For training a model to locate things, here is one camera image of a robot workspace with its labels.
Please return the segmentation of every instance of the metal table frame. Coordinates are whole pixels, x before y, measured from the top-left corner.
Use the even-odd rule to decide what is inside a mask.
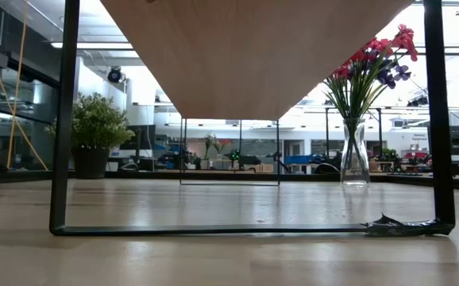
[[[453,180],[450,173],[449,109],[443,41],[442,0],[426,0],[426,62],[430,103],[431,136],[434,158],[435,215],[439,222],[455,225]],[[333,233],[367,232],[356,225],[236,225],[236,226],[67,226],[65,223],[68,189],[68,161],[71,153],[71,116],[75,89],[76,44],[79,0],[65,1],[60,98],[54,153],[49,230],[55,235],[160,235],[227,233]]]

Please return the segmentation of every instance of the white wall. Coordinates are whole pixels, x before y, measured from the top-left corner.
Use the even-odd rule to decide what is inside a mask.
[[[83,95],[92,95],[94,92],[97,92],[106,98],[112,97],[114,100],[113,107],[124,110],[127,95],[87,68],[83,62],[83,58],[80,58],[79,62],[78,92],[81,92]]]
[[[154,106],[133,105],[134,102],[140,104],[152,104],[155,102],[156,89],[159,84],[153,77],[152,73],[145,67],[122,67],[121,71],[127,77],[127,94],[125,95],[125,109],[127,110],[127,119],[131,126],[153,125],[154,124]],[[133,155],[133,150],[120,150],[120,157]],[[140,150],[140,155],[153,157],[151,149]]]

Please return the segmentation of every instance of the plant pot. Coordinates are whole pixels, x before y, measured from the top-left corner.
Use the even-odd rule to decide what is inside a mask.
[[[106,171],[109,149],[76,148],[72,150],[77,179],[102,179]]]
[[[371,183],[367,149],[364,143],[365,120],[344,120],[345,142],[341,159],[341,183],[365,186]]]

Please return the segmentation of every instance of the glass vase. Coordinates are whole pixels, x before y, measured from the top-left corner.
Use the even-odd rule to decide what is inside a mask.
[[[345,142],[341,159],[341,183],[344,185],[363,187],[371,183],[364,127],[364,119],[344,120]]]

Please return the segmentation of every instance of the potted plant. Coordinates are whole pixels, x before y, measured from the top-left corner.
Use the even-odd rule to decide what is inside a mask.
[[[207,135],[205,135],[204,139],[205,139],[205,156],[203,159],[208,160],[208,150],[214,144],[214,136],[212,136],[212,134],[210,134],[209,132]]]
[[[383,156],[380,160],[394,162],[399,159],[399,155],[395,149],[383,148]]]
[[[113,98],[78,95],[72,109],[71,152],[78,179],[104,177],[110,150],[134,136],[127,130],[125,111],[114,109]],[[55,134],[52,126],[48,130]]]
[[[370,183],[363,115],[383,91],[410,78],[408,66],[399,65],[399,60],[405,54],[417,60],[413,36],[412,29],[400,25],[393,40],[370,40],[324,81],[329,89],[325,93],[327,98],[344,119],[345,146],[341,159],[344,184]]]

